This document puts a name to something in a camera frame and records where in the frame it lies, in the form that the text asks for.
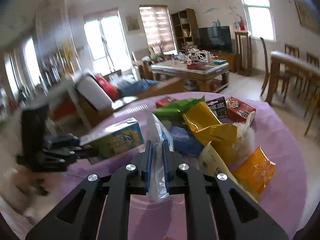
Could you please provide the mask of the small framed painting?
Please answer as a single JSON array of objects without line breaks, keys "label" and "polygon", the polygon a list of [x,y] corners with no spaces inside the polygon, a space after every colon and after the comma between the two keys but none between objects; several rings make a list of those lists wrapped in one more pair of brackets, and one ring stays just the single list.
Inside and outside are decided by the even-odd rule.
[{"label": "small framed painting", "polygon": [[140,24],[137,15],[125,16],[127,31],[140,31]]}]

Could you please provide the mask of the orange snack packet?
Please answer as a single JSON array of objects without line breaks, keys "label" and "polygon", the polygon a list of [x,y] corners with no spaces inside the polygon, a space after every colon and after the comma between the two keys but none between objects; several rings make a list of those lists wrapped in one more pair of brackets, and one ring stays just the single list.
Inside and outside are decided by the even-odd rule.
[{"label": "orange snack packet", "polygon": [[252,192],[261,195],[274,175],[276,163],[270,161],[259,146],[234,171],[235,178]]}]

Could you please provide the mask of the yellow snack bag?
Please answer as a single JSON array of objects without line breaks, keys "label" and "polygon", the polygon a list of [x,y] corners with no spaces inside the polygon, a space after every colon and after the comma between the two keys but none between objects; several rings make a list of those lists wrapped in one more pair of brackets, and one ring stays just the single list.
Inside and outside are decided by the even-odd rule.
[{"label": "yellow snack bag", "polygon": [[234,146],[238,128],[235,125],[221,123],[203,101],[183,113],[182,117],[203,146],[211,144],[226,165],[236,162]]}]

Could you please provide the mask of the small red packet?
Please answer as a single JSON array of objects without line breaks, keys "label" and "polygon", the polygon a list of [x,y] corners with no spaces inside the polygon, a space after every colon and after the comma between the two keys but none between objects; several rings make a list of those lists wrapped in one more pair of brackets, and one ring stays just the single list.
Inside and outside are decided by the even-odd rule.
[{"label": "small red packet", "polygon": [[161,98],[160,100],[156,101],[155,104],[156,104],[157,108],[160,108],[160,107],[167,106],[168,104],[170,104],[172,102],[175,102],[175,101],[177,101],[176,98],[172,98],[170,96],[166,96],[166,97]]}]

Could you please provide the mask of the wooden bookshelf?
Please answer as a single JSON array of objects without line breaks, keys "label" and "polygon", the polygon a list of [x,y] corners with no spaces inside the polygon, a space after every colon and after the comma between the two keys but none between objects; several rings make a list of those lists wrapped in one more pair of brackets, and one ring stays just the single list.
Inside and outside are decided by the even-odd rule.
[{"label": "wooden bookshelf", "polygon": [[176,48],[178,52],[185,52],[189,47],[195,46],[194,31],[197,30],[197,20],[193,9],[184,9],[171,14]]}]

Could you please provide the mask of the clear plastic bag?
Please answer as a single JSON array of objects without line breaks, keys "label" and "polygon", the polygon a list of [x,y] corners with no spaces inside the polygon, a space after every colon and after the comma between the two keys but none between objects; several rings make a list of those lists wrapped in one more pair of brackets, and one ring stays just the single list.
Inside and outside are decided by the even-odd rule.
[{"label": "clear plastic bag", "polygon": [[173,138],[166,126],[170,128],[172,124],[167,120],[161,122],[152,112],[147,117],[146,138],[151,141],[153,148],[148,198],[151,202],[160,203],[169,196],[165,188],[162,146],[163,141],[167,140],[169,150],[174,150]]}]

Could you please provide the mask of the black television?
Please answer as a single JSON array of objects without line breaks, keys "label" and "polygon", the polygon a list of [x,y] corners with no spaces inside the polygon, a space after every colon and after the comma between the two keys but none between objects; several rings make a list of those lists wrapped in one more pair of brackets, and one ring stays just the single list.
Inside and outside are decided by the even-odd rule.
[{"label": "black television", "polygon": [[200,50],[232,52],[229,26],[198,28],[194,31],[196,44]]}]

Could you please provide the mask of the white tissue wad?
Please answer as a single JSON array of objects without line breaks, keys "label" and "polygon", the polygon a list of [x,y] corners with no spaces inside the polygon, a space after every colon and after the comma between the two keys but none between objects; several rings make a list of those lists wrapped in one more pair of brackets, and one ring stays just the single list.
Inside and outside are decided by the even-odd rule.
[{"label": "white tissue wad", "polygon": [[236,143],[233,146],[237,162],[246,160],[255,150],[255,131],[251,127],[254,118],[249,117],[246,122],[234,122],[237,127]]}]

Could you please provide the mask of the blue jeans cloth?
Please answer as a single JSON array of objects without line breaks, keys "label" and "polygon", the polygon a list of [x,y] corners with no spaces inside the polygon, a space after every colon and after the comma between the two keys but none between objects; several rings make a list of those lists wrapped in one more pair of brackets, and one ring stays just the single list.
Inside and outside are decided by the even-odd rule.
[{"label": "blue jeans cloth", "polygon": [[148,90],[151,86],[158,84],[159,81],[141,79],[139,81],[134,79],[122,80],[118,83],[118,91],[122,97],[135,96],[136,94]]}]

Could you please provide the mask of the tall wooden stand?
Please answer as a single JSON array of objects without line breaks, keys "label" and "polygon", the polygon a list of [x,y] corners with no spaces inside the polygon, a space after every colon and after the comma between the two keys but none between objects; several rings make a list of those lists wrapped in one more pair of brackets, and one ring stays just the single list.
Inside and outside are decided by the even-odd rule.
[{"label": "tall wooden stand", "polygon": [[240,75],[251,76],[252,64],[252,42],[251,32],[247,30],[235,30],[236,44],[236,72]]}]

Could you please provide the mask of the purple tablecloth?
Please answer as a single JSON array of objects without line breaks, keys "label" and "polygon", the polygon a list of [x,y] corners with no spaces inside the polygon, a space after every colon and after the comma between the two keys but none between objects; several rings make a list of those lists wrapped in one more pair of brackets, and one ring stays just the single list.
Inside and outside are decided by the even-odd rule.
[{"label": "purple tablecloth", "polygon": [[[302,216],[306,200],[306,171],[302,153],[296,140],[279,116],[261,101],[248,100],[256,115],[245,136],[252,149],[262,148],[275,163],[275,172],[260,195],[260,206],[293,238]],[[56,185],[56,199],[69,194],[89,174],[112,174],[129,163],[143,146],[97,164],[80,160],[60,176]],[[129,239],[186,239],[184,198],[170,197],[163,203],[153,204],[145,196],[135,196],[131,202]]]}]

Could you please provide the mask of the red drink carton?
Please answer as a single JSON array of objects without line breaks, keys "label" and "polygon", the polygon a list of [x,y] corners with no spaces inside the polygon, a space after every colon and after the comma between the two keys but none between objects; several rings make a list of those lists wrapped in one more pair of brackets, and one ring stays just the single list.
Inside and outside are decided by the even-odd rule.
[{"label": "red drink carton", "polygon": [[228,118],[233,122],[246,122],[249,117],[255,117],[256,109],[237,98],[229,96],[226,105]]}]

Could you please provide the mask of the red cushion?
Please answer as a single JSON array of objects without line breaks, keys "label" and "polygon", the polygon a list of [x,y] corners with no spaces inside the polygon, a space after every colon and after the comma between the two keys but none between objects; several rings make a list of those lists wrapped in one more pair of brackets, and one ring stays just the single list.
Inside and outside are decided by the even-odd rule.
[{"label": "red cushion", "polygon": [[110,84],[101,74],[95,74],[95,78],[112,101],[120,99],[120,94],[117,87]]}]

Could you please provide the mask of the blue wrapper packet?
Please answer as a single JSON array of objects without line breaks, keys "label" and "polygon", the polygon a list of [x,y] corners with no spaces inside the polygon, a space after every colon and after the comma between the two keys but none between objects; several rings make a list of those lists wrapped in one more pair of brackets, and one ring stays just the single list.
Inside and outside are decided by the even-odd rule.
[{"label": "blue wrapper packet", "polygon": [[198,158],[204,146],[194,137],[187,127],[172,126],[170,134],[173,139],[175,151],[182,155]]}]

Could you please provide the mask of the green yellow carton box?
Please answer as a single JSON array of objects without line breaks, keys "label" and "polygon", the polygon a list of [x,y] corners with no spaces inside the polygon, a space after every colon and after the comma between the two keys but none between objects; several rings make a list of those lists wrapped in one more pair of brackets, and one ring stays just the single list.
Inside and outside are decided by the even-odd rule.
[{"label": "green yellow carton box", "polygon": [[80,138],[80,146],[98,151],[89,162],[98,163],[144,144],[138,121],[129,118]]}]

